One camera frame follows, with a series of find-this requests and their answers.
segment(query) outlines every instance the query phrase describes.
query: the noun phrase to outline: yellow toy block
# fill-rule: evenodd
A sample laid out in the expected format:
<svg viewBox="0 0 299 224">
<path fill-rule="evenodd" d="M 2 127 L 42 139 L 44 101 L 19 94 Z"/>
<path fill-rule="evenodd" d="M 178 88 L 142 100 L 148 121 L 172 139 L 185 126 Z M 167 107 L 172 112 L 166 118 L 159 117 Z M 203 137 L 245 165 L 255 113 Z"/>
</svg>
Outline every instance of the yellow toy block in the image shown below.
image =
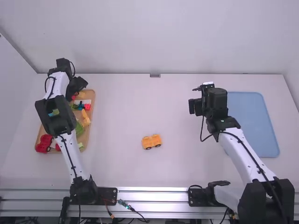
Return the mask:
<svg viewBox="0 0 299 224">
<path fill-rule="evenodd" d="M 85 93 L 84 92 L 79 92 L 79 94 L 77 95 L 77 97 L 84 98 L 85 97 Z"/>
<path fill-rule="evenodd" d="M 82 117 L 84 118 L 83 122 L 82 122 L 82 126 L 83 127 L 89 126 L 91 124 L 91 121 L 90 121 L 85 109 L 81 110 L 81 114 L 82 114 Z"/>
</svg>

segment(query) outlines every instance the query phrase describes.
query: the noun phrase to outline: small white object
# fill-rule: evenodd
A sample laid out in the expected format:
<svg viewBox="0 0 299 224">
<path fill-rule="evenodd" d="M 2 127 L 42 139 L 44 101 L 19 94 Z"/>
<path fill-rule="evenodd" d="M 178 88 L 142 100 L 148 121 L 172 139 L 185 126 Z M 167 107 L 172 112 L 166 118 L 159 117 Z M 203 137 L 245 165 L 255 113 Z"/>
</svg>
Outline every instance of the small white object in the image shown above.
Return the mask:
<svg viewBox="0 0 299 224">
<path fill-rule="evenodd" d="M 214 82 L 205 82 L 205 83 L 203 83 L 203 85 L 212 85 L 212 84 L 214 84 Z"/>
<path fill-rule="evenodd" d="M 76 100 L 74 100 L 74 104 L 79 105 L 80 101 L 82 101 L 82 104 L 92 104 L 91 99 L 82 99 L 82 100 L 76 99 Z"/>
</svg>

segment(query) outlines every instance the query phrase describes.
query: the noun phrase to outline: blue mat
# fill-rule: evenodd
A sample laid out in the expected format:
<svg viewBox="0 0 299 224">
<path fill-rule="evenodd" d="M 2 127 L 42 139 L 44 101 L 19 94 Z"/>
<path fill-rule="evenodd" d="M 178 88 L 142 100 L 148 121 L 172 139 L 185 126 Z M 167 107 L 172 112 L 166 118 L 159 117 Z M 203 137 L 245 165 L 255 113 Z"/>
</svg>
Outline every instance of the blue mat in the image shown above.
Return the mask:
<svg viewBox="0 0 299 224">
<path fill-rule="evenodd" d="M 259 157 L 278 157 L 279 147 L 263 96 L 258 92 L 228 92 L 228 115 L 237 119 Z"/>
</svg>

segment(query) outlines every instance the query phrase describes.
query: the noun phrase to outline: wooden tray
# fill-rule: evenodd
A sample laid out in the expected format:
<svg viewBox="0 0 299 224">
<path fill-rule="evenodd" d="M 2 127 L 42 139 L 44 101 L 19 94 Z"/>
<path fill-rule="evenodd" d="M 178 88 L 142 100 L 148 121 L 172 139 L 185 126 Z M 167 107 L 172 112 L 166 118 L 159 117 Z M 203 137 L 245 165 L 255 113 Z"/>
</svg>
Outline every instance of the wooden tray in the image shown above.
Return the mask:
<svg viewBox="0 0 299 224">
<path fill-rule="evenodd" d="M 94 90 L 82 90 L 81 92 L 85 93 L 84 97 L 83 98 L 80 98 L 80 97 L 76 97 L 75 100 L 84 100 L 84 99 L 91 99 L 92 100 L 92 105 L 91 105 L 91 109 L 89 111 L 86 111 L 91 123 L 93 122 L 92 121 L 92 115 L 93 115 L 93 106 L 94 106 L 94 99 L 95 99 L 95 92 Z M 82 122 L 83 121 L 83 117 L 81 115 L 81 111 L 73 111 L 76 118 Z M 88 143 L 88 136 L 89 136 L 89 130 L 90 130 L 90 125 L 89 126 L 86 126 L 84 128 L 84 133 L 81 134 L 79 137 L 77 137 L 77 142 L 80 143 L 82 142 L 84 148 L 81 148 L 80 149 L 80 152 L 83 152 L 84 150 L 86 150 L 87 148 L 87 143 Z M 45 129 L 43 128 L 43 126 L 41 125 L 40 129 L 39 129 L 39 132 L 38 132 L 38 135 L 37 135 L 37 139 L 36 139 L 36 143 L 35 143 L 35 147 L 38 143 L 40 143 L 40 138 L 42 135 L 46 134 L 46 131 Z M 49 151 L 49 153 L 61 153 L 61 152 L 58 152 L 56 151 L 55 149 L 51 149 Z"/>
</svg>

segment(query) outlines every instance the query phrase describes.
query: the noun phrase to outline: red toy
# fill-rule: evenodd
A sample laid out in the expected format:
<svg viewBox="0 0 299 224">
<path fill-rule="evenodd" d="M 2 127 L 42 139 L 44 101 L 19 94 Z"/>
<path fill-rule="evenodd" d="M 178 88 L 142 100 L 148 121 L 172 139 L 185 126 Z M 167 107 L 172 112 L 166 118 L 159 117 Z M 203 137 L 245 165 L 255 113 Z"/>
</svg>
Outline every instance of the red toy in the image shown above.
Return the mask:
<svg viewBox="0 0 299 224">
<path fill-rule="evenodd" d="M 55 145 L 55 149 L 56 149 L 56 151 L 61 152 L 61 149 L 60 149 L 60 147 L 59 147 L 59 145 L 57 143 Z"/>
<path fill-rule="evenodd" d="M 91 105 L 90 104 L 84 104 L 84 108 L 86 111 L 89 111 L 90 108 L 91 108 Z"/>
<path fill-rule="evenodd" d="M 52 143 L 53 137 L 49 134 L 44 134 L 41 136 L 41 142 L 36 145 L 36 151 L 38 153 L 47 153 L 48 148 Z"/>
</svg>

